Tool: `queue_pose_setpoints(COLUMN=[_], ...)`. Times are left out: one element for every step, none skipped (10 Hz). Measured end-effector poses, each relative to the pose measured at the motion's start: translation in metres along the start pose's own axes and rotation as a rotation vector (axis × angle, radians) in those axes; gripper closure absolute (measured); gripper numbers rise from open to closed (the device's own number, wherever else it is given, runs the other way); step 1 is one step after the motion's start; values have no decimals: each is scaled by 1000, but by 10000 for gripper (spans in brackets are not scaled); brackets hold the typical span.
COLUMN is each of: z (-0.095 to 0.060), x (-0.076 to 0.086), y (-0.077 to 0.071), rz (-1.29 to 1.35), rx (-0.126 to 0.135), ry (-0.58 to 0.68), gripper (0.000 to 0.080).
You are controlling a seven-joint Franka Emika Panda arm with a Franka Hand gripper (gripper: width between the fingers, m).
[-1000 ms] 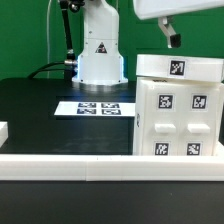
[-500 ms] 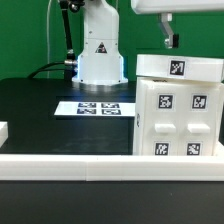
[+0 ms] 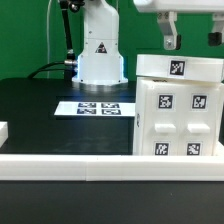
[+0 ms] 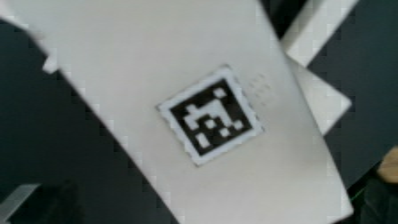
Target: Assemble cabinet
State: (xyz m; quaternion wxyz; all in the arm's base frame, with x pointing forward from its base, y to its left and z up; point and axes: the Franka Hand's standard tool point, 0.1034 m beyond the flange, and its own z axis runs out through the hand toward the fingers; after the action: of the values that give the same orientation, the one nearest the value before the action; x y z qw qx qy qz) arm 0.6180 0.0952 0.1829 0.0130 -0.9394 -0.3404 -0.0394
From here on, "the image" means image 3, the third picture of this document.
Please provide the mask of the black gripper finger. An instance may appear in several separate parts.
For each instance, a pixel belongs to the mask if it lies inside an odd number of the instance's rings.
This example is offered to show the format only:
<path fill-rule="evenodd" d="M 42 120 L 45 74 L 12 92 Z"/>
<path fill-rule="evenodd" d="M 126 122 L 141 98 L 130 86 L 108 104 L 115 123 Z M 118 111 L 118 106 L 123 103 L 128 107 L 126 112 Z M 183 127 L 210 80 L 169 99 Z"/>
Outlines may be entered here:
<path fill-rule="evenodd" d="M 224 12 L 216 12 L 212 16 L 213 28 L 208 34 L 208 44 L 219 46 L 224 44 Z"/>
<path fill-rule="evenodd" d="M 157 23 L 163 34 L 163 45 L 165 50 L 179 50 L 181 47 L 181 35 L 177 32 L 175 22 L 176 12 L 159 12 Z"/>

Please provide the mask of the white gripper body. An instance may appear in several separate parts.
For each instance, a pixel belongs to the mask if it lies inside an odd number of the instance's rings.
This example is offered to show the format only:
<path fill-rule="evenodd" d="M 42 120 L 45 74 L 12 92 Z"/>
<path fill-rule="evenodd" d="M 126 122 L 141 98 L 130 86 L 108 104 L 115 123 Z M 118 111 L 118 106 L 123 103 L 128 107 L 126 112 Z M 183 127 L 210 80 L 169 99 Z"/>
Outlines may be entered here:
<path fill-rule="evenodd" d="M 139 12 L 224 12 L 224 0 L 133 0 Z"/>

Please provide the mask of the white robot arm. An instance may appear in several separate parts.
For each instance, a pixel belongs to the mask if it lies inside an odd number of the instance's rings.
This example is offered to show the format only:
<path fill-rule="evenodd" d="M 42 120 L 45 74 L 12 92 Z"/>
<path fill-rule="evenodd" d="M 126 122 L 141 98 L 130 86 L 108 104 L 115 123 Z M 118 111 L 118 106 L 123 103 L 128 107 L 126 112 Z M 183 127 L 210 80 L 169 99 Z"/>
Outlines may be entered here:
<path fill-rule="evenodd" d="M 113 86 L 127 83 L 124 60 L 118 50 L 119 14 L 106 0 L 84 0 L 84 49 L 78 56 L 78 74 L 73 82 Z M 215 27 L 211 33 L 224 42 L 224 0 L 133 0 L 141 13 L 157 14 L 164 36 L 164 48 L 177 50 L 180 35 L 175 21 L 178 13 L 212 13 Z"/>

